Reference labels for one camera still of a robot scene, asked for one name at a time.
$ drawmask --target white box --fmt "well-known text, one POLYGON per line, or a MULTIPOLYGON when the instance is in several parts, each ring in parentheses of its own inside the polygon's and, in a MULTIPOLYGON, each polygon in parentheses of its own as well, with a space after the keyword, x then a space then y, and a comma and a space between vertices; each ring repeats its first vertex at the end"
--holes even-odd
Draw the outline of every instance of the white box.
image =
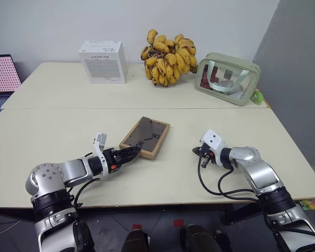
POLYGON ((124 84, 127 66, 121 41, 85 41, 78 55, 92 84, 124 84))

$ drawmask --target laptop screen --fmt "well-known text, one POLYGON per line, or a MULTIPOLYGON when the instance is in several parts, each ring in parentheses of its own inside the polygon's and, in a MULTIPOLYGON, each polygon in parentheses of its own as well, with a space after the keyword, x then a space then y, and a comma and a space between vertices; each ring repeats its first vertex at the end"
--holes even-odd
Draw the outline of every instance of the laptop screen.
POLYGON ((13 92, 21 85, 12 57, 0 55, 0 93, 13 92))

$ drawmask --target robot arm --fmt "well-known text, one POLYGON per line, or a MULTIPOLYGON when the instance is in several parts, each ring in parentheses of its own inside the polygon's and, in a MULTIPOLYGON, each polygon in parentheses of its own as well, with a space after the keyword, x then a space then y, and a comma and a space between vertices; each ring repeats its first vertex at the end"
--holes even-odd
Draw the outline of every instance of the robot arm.
POLYGON ((64 163, 44 163, 36 166, 26 181, 26 190, 37 223, 35 224, 40 252, 94 251, 87 224, 80 221, 74 196, 66 187, 89 182, 94 176, 108 176, 122 164, 133 160, 140 148, 104 150, 106 134, 97 133, 94 156, 84 156, 64 163))
POLYGON ((315 236, 288 231, 299 229, 315 233, 302 208, 295 204, 279 176, 261 159, 255 148, 227 148, 223 139, 213 130, 205 132, 200 142, 203 144, 200 155, 213 152, 218 166, 227 169, 232 166, 243 171, 259 199, 267 221, 273 227, 274 238, 281 251, 297 251, 300 248, 305 250, 299 251, 314 251, 315 236))

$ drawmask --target banana bunch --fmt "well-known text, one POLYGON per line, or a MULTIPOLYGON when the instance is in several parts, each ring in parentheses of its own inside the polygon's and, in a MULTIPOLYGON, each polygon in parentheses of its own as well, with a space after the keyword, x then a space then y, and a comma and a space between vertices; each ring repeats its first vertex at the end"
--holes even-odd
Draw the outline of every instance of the banana bunch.
POLYGON ((178 34, 174 41, 165 35, 157 36, 156 30, 150 30, 147 42, 150 44, 141 51, 147 78, 153 84, 168 87, 175 84, 182 74, 197 72, 196 47, 189 38, 178 34))

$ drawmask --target floor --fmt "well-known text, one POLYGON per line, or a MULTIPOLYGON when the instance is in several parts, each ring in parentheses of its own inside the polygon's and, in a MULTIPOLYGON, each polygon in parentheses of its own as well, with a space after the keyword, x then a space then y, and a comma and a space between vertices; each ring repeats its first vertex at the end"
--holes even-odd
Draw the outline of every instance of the floor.
MULTIPOLYGON (((306 211, 315 226, 315 211, 306 211)), ((278 251, 272 233, 257 216, 232 226, 220 222, 223 211, 178 210, 140 212, 111 212, 95 210, 81 214, 95 242, 95 250, 103 252, 121 251, 122 244, 133 226, 140 226, 151 237, 150 251, 181 252, 179 243, 180 225, 198 224, 213 233, 220 229, 227 233, 233 251, 278 251)), ((14 219, 0 216, 0 232, 14 225, 14 219)), ((34 224, 20 221, 12 229, 0 234, 0 251, 38 251, 34 224)))

